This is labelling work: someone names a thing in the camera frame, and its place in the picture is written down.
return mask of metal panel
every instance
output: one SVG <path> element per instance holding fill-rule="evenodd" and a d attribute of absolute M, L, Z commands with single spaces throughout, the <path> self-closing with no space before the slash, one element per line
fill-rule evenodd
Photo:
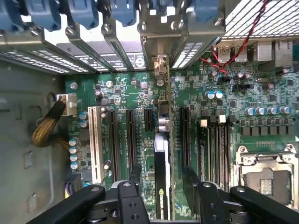
<path fill-rule="evenodd" d="M 109 64 L 100 54 L 98 54 L 91 46 L 89 46 L 80 37 L 80 26 L 75 23 L 73 26 L 68 26 L 65 30 L 65 34 L 69 38 L 70 42 L 77 48 L 89 55 L 97 63 L 105 66 L 109 71 L 116 72 L 116 69 Z"/>
<path fill-rule="evenodd" d="M 6 62 L 0 62 L 0 72 L 0 217 L 1 223 L 23 224 L 64 198 L 67 150 L 31 142 L 36 121 L 53 100 L 49 92 L 60 93 L 62 82 Z"/>
<path fill-rule="evenodd" d="M 28 52 L 35 55 L 41 61 L 47 61 L 49 64 L 55 64 L 57 67 L 63 67 L 71 70 L 73 73 L 96 73 L 97 70 L 76 57 L 68 54 L 62 49 L 54 46 L 44 39 L 44 30 L 30 27 L 21 35 L 6 34 L 6 45 L 1 46 L 2 52 Z"/>

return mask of ventilation grille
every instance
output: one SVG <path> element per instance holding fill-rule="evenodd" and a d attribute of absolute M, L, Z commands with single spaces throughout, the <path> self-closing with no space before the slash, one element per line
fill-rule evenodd
<path fill-rule="evenodd" d="M 245 38 L 262 6 L 261 0 L 242 0 L 226 18 L 222 39 Z M 273 0 L 254 29 L 252 38 L 299 35 L 299 1 Z"/>
<path fill-rule="evenodd" d="M 50 70 L 50 71 L 54 71 L 54 72 L 57 72 L 57 73 L 69 73 L 66 70 L 63 70 L 61 68 L 55 67 L 55 66 L 50 65 L 50 64 L 46 64 L 44 62 L 40 62 L 40 61 L 32 59 L 30 57 L 21 55 L 21 54 L 19 54 L 17 52 L 13 52 L 13 51 L 12 52 L 2 52 L 2 53 L 0 53 L 0 55 L 8 57 L 8 58 L 12 58 L 12 59 L 17 60 L 19 62 L 27 63 L 27 64 L 30 64 L 30 65 L 34 65 L 34 66 L 37 66 L 39 68 L 43 68 L 43 69 L 47 69 L 47 70 Z"/>
<path fill-rule="evenodd" d="M 58 57 L 58 56 L 56 56 L 56 55 L 54 55 L 54 54 L 52 54 L 52 53 L 50 53 L 46 50 L 37 50 L 37 51 L 33 50 L 31 52 L 35 55 L 38 55 L 38 56 L 44 58 L 44 59 L 47 59 L 48 61 L 52 61 L 56 64 L 61 65 L 61 66 L 72 69 L 76 72 L 88 72 L 84 68 L 81 68 L 80 66 L 77 66 L 74 63 L 69 62 L 69 61 L 67 61 L 63 58 L 60 58 L 60 57 Z"/>
<path fill-rule="evenodd" d="M 196 55 L 203 44 L 204 43 L 187 43 L 172 68 L 183 68 L 194 57 L 194 55 Z"/>

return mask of black pcie slot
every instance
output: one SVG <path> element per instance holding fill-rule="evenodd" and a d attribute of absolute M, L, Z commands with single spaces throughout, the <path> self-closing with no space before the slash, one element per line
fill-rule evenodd
<path fill-rule="evenodd" d="M 190 134 L 189 134 L 189 109 L 187 107 L 179 109 L 180 116 L 180 136 L 181 153 L 183 167 L 190 165 Z"/>
<path fill-rule="evenodd" d="M 131 173 L 134 165 L 137 164 L 137 145 L 136 145 L 136 121 L 135 110 L 126 110 L 127 118 L 127 141 L 128 141 L 128 165 Z"/>
<path fill-rule="evenodd" d="M 115 110 L 108 111 L 109 119 L 109 136 L 110 136 L 110 147 L 111 147 L 111 163 L 113 180 L 118 181 L 121 179 L 121 154 L 120 154 L 120 135 L 118 129 L 118 115 Z"/>
<path fill-rule="evenodd" d="M 153 129 L 154 129 L 153 110 L 144 109 L 144 130 L 148 132 L 148 131 L 153 131 Z"/>

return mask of white pci slot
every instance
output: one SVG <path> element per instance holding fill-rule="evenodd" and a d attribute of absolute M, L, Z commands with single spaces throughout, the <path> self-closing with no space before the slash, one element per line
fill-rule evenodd
<path fill-rule="evenodd" d="M 93 183 L 96 184 L 104 179 L 100 106 L 88 107 L 88 123 Z"/>

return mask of red wire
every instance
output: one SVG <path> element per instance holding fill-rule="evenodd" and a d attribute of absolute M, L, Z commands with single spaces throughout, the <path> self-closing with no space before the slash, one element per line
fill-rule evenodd
<path fill-rule="evenodd" d="M 225 70 L 225 68 L 226 68 L 229 64 L 231 64 L 232 62 L 234 62 L 235 59 L 239 56 L 239 54 L 240 54 L 241 52 L 244 51 L 244 49 L 245 49 L 245 47 L 246 47 L 246 44 L 248 43 L 248 40 L 249 40 L 250 36 L 251 36 L 251 35 L 253 34 L 253 32 L 254 32 L 254 28 L 256 27 L 256 25 L 258 24 L 258 22 L 259 22 L 260 19 L 261 19 L 262 14 L 263 14 L 263 13 L 265 12 L 265 10 L 266 10 L 266 6 L 267 6 L 267 4 L 268 4 L 269 1 L 268 1 L 268 0 L 262 0 L 262 1 L 263 1 L 263 5 L 262 5 L 262 7 L 261 7 L 260 10 L 259 10 L 258 15 L 257 15 L 256 18 L 254 19 L 254 21 L 253 21 L 253 23 L 252 23 L 252 27 L 251 27 L 251 29 L 249 30 L 247 37 L 244 39 L 242 46 L 240 47 L 240 49 L 238 50 L 238 52 L 237 52 L 234 56 L 232 56 L 227 62 L 225 62 L 224 65 L 221 65 L 221 63 L 219 62 L 218 56 L 216 55 L 216 52 L 215 52 L 215 50 L 214 50 L 214 46 L 212 46 L 212 53 L 213 53 L 213 56 L 214 56 L 214 58 L 216 59 L 218 65 L 213 64 L 213 63 L 210 63 L 208 60 L 203 59 L 203 58 L 201 58 L 201 60 L 204 61 L 204 62 L 207 62 L 207 63 L 208 63 L 209 65 L 211 65 L 212 67 L 215 67 L 215 68 L 217 68 L 219 71 L 225 73 L 225 75 L 228 77 L 228 72 Z"/>

